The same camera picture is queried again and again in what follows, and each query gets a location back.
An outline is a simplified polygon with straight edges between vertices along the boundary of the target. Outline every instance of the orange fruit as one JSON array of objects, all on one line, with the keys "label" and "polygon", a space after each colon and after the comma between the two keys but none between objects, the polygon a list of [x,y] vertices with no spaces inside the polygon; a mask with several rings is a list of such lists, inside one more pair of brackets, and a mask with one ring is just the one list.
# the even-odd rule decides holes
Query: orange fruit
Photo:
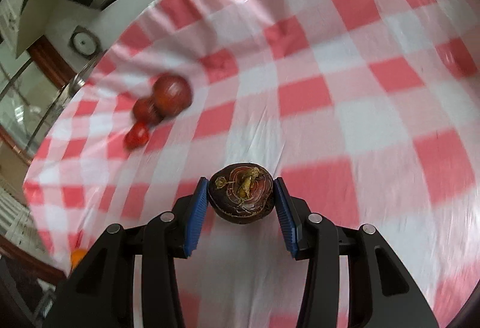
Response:
[{"label": "orange fruit", "polygon": [[72,271],[80,264],[87,252],[86,249],[76,249],[71,253],[70,262]]}]

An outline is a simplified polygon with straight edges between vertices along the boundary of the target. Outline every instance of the red fruit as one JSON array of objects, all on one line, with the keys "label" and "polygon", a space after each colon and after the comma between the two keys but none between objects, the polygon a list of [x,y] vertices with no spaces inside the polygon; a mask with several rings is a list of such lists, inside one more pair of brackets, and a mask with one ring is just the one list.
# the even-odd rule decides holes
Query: red fruit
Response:
[{"label": "red fruit", "polygon": [[162,116],[175,117],[191,105],[193,93],[183,76],[170,73],[160,76],[153,85],[153,100]]},{"label": "red fruit", "polygon": [[143,147],[148,143],[150,133],[148,132],[148,125],[144,122],[135,123],[130,131],[125,135],[123,143],[129,151],[135,148]]},{"label": "red fruit", "polygon": [[135,105],[133,105],[132,112],[135,120],[138,122],[144,122],[150,125],[158,125],[163,120],[153,104],[152,97],[140,98],[135,102]]}]

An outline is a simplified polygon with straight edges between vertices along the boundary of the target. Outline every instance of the silver screw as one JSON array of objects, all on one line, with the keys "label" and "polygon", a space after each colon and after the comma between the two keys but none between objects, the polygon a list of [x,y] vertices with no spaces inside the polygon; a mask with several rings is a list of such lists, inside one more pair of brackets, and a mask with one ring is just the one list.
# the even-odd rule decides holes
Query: silver screw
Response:
[{"label": "silver screw", "polygon": [[111,225],[108,226],[106,231],[109,234],[116,234],[120,230],[120,228],[121,228],[120,224],[111,224]]},{"label": "silver screw", "polygon": [[173,214],[172,212],[164,212],[160,214],[160,220],[162,220],[163,222],[171,222],[174,220],[174,218],[175,214]]},{"label": "silver screw", "polygon": [[318,213],[311,213],[308,216],[308,221],[313,222],[314,224],[318,224],[319,222],[322,222],[323,217],[318,214]]},{"label": "silver screw", "polygon": [[371,224],[365,224],[362,226],[362,229],[363,231],[366,233],[366,234],[374,234],[376,229],[373,225]]}]

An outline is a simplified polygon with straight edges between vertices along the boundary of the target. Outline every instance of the red and white tablecloth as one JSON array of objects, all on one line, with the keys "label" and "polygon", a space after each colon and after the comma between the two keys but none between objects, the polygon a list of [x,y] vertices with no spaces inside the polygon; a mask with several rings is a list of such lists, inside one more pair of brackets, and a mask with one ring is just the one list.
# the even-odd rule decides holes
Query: red and white tablecloth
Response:
[{"label": "red and white tablecloth", "polygon": [[[335,223],[374,224],[444,327],[480,278],[479,15],[479,0],[153,2],[28,171],[42,239],[68,271],[107,225],[145,224],[199,177],[250,161]],[[189,78],[193,105],[128,154],[133,103],[167,69]],[[295,326],[307,263],[275,212],[234,225],[209,208],[176,266],[187,327]]]}]

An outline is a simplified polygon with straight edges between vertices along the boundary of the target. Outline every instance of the brown wooden trim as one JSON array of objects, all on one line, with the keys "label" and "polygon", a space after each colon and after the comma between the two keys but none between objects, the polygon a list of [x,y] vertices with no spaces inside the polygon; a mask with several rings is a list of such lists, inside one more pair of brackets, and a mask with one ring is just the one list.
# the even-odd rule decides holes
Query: brown wooden trim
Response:
[{"label": "brown wooden trim", "polygon": [[8,134],[4,127],[0,125],[0,139],[14,151],[17,156],[27,165],[32,164],[32,159],[27,155],[25,151],[17,146],[14,139]]},{"label": "brown wooden trim", "polygon": [[58,89],[63,88],[76,74],[45,36],[35,41],[27,51]]},{"label": "brown wooden trim", "polygon": [[2,235],[0,235],[0,254],[14,259],[24,270],[52,285],[57,286],[67,278],[63,271],[38,260],[36,257],[12,244]]}]

